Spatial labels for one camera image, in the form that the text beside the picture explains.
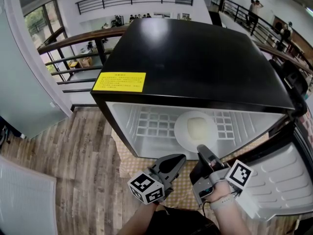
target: black and white marker cube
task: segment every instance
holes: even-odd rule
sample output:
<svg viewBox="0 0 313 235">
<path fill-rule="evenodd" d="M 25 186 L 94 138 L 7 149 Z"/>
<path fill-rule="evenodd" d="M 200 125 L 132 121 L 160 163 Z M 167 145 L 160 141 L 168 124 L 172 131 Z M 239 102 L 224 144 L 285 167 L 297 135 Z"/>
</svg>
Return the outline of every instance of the black and white marker cube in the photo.
<svg viewBox="0 0 313 235">
<path fill-rule="evenodd" d="M 253 169 L 245 165 L 243 162 L 236 160 L 225 178 L 238 188 L 244 189 L 248 185 L 252 174 Z"/>
<path fill-rule="evenodd" d="M 142 203 L 149 204 L 164 197 L 164 185 L 142 171 L 128 181 L 132 194 Z"/>
</svg>

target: yellow label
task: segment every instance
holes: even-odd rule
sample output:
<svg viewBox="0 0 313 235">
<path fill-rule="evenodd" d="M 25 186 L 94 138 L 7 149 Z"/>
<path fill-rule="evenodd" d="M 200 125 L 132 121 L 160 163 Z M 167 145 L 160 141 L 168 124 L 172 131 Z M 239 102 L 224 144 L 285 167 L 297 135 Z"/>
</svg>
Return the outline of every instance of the yellow label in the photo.
<svg viewBox="0 0 313 235">
<path fill-rule="evenodd" d="M 94 91 L 142 92 L 146 73 L 144 72 L 103 72 Z"/>
</svg>

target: white plate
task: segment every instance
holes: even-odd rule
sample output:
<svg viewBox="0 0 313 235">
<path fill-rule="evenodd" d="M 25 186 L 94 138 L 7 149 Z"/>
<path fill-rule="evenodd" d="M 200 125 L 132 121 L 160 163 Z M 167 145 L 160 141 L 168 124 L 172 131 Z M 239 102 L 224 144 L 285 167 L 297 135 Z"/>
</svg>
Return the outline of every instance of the white plate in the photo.
<svg viewBox="0 0 313 235">
<path fill-rule="evenodd" d="M 191 118 L 204 118 L 207 123 L 208 137 L 203 140 L 193 140 L 188 132 L 187 122 Z M 199 111 L 185 112 L 179 116 L 174 126 L 174 133 L 178 143 L 188 151 L 198 153 L 197 146 L 204 144 L 209 149 L 212 148 L 218 139 L 217 125 L 207 114 Z"/>
</svg>

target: wooden floor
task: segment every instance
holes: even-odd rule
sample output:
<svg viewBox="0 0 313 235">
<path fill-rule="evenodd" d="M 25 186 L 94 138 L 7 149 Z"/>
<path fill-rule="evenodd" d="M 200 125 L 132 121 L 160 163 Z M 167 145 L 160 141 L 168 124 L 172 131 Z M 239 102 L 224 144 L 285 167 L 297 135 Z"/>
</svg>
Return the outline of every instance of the wooden floor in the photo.
<svg viewBox="0 0 313 235">
<path fill-rule="evenodd" d="M 3 145 L 4 157 L 57 178 L 60 235 L 116 234 L 138 208 L 128 179 L 119 177 L 120 158 L 111 127 L 98 108 L 76 108 L 70 119 L 36 138 L 10 136 L 10 140 L 10 145 Z M 261 223 L 243 216 L 254 235 L 286 234 L 298 218 L 275 217 Z"/>
</svg>

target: open fridge door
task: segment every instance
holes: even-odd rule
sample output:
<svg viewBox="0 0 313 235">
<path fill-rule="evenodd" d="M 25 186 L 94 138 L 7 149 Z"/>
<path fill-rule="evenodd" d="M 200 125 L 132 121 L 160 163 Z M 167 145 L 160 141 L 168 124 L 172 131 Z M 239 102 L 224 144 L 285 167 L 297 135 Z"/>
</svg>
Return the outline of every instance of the open fridge door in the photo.
<svg viewBox="0 0 313 235">
<path fill-rule="evenodd" d="M 267 142 L 238 157 L 254 170 L 236 199 L 253 219 L 313 211 L 312 119 L 290 122 Z"/>
</svg>

